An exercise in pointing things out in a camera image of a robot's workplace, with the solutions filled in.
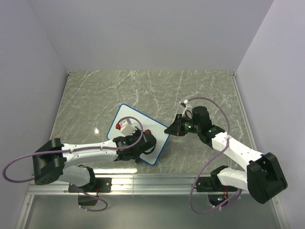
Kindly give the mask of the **blue framed whiteboard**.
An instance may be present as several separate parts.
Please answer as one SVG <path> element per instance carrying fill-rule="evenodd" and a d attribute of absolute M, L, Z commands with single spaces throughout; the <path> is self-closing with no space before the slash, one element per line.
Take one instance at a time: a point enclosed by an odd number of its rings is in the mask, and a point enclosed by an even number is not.
<path fill-rule="evenodd" d="M 144 130 L 150 130 L 156 138 L 156 147 L 152 153 L 148 155 L 142 154 L 140 159 L 154 166 L 169 139 L 169 135 L 164 133 L 167 126 L 161 122 L 127 104 L 121 104 L 107 133 L 107 138 L 111 140 L 119 136 L 124 136 L 125 134 L 130 134 L 131 130 L 134 131 L 141 127 Z"/>

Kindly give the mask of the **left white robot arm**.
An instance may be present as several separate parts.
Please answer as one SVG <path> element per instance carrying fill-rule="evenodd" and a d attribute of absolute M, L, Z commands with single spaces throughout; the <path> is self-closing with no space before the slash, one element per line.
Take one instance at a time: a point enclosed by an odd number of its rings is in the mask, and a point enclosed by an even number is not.
<path fill-rule="evenodd" d="M 96 144 L 70 145 L 54 138 L 40 147 L 33 156 L 34 181 L 47 185 L 54 181 L 75 184 L 86 192 L 96 188 L 91 162 L 138 162 L 142 154 L 151 154 L 157 140 L 150 130 L 136 130 L 128 136 L 119 136 Z"/>

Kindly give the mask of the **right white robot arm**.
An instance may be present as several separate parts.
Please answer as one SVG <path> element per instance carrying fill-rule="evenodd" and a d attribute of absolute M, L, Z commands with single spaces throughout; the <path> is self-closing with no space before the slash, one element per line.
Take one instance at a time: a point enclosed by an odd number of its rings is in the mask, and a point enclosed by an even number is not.
<path fill-rule="evenodd" d="M 258 203 L 264 204 L 288 187 L 274 154 L 260 153 L 229 136 L 212 123 L 204 106 L 193 108 L 191 117 L 177 114 L 164 132 L 174 136 L 197 134 L 202 143 L 214 150 L 223 151 L 224 155 L 242 168 L 235 170 L 220 166 L 214 169 L 210 176 L 198 178 L 195 185 L 198 192 L 220 192 L 226 187 L 229 191 L 242 189 L 248 191 Z"/>

